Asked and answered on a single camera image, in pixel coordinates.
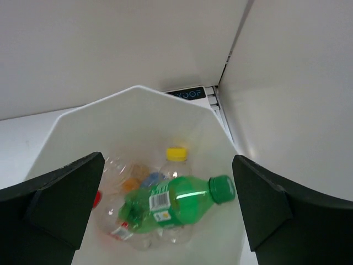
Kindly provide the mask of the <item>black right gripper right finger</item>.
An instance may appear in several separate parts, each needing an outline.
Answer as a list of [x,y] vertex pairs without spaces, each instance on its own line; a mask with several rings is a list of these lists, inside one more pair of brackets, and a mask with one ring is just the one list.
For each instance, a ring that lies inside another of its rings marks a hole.
[[312,190],[243,155],[232,162],[259,264],[352,264],[352,202]]

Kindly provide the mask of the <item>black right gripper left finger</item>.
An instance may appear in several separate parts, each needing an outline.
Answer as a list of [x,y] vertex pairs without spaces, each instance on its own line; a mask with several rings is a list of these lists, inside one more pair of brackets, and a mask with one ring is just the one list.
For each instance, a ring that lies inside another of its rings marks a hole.
[[104,168],[93,152],[1,189],[1,264],[71,264]]

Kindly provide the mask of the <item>green plastic bottle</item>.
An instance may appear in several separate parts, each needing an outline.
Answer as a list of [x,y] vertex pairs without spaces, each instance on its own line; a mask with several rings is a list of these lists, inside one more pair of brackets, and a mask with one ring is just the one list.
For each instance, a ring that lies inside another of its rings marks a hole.
[[235,197],[234,183],[227,175],[209,180],[180,176],[129,192],[118,218],[133,233],[145,234],[158,228],[196,224],[213,205],[231,202]]

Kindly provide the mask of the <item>blue label plastic bottle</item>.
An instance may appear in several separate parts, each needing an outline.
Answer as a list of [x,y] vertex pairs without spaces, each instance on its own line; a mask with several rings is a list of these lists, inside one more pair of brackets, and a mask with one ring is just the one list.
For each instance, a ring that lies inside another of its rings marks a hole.
[[140,188],[150,188],[151,186],[156,186],[166,179],[167,177],[164,174],[160,172],[152,172],[142,181]]

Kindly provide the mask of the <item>yellow cap clear bottle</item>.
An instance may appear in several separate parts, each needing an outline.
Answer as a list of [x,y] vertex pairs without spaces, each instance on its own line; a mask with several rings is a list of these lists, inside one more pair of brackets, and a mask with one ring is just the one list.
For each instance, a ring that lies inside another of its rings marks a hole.
[[142,181],[152,172],[160,172],[167,179],[190,175],[188,150],[184,147],[167,148],[165,164],[160,169],[131,158],[111,155],[105,159],[99,190],[107,194],[126,194],[140,188]]

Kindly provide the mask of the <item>red label clear bottle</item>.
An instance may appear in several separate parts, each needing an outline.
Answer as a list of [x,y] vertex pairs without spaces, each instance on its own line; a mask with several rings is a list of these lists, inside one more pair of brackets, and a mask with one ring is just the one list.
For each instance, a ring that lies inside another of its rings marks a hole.
[[93,218],[102,233],[118,241],[126,242],[139,251],[153,247],[151,234],[137,234],[130,230],[128,223],[119,217],[119,210],[124,205],[124,196],[97,191],[93,203]]

